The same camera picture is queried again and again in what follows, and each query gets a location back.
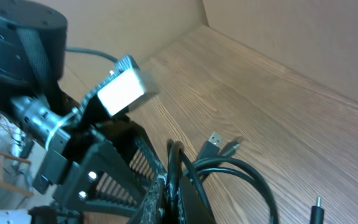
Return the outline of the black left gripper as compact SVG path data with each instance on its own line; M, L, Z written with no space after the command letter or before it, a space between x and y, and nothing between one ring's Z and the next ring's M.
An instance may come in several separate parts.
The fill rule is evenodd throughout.
M57 129L33 186L57 189L53 206L131 217L165 168L142 128L126 115L74 121Z

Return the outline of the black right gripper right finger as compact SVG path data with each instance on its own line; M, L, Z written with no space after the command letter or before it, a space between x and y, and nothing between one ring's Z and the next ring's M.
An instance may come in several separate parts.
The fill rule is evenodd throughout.
M215 224L201 202L189 178L182 177L178 191L178 222L180 224Z

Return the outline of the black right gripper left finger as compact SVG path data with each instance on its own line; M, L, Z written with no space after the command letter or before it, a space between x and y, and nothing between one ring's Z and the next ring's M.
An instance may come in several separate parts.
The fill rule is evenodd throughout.
M166 177L157 177L127 224L163 224L166 218L166 185Z

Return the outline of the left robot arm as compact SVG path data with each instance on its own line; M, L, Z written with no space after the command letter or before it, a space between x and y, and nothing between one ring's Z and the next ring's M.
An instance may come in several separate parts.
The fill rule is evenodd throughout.
M0 112L36 140L46 155L32 180L41 194L55 185L54 215L124 215L157 223L163 183L131 167L135 155L153 174L165 169L128 112L158 92L130 55L81 101L58 85L63 75L67 19L33 1L0 1Z

